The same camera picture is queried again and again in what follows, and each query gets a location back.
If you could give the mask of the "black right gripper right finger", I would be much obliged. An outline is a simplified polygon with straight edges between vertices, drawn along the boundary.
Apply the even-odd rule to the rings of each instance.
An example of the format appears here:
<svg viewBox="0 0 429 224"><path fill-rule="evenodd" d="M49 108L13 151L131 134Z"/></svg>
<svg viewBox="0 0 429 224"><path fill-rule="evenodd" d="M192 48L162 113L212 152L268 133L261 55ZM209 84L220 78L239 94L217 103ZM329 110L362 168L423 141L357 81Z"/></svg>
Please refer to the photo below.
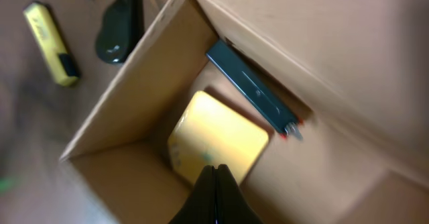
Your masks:
<svg viewBox="0 0 429 224"><path fill-rule="evenodd" d="M247 204L226 164L216 169L216 214L220 224L262 224Z"/></svg>

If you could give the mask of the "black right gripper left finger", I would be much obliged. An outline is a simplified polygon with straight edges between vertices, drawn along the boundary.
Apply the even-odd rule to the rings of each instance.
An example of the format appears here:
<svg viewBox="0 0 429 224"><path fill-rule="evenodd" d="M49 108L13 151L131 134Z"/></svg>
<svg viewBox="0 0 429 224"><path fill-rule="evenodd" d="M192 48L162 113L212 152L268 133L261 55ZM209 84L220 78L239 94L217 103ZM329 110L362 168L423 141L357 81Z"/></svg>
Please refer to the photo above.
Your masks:
<svg viewBox="0 0 429 224"><path fill-rule="evenodd" d="M205 166L197 178L189 197L169 224L215 224L215 180L215 168Z"/></svg>

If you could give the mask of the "red multi-tool pocket knife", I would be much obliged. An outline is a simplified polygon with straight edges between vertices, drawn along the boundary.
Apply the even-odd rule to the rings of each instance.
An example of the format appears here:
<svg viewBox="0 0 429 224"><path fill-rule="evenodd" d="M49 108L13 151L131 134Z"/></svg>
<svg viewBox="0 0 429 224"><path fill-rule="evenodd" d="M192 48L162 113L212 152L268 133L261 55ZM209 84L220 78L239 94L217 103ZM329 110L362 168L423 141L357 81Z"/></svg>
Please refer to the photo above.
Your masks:
<svg viewBox="0 0 429 224"><path fill-rule="evenodd" d="M206 52L208 59L281 135L303 140L300 119L261 81L256 73L222 40Z"/></svg>

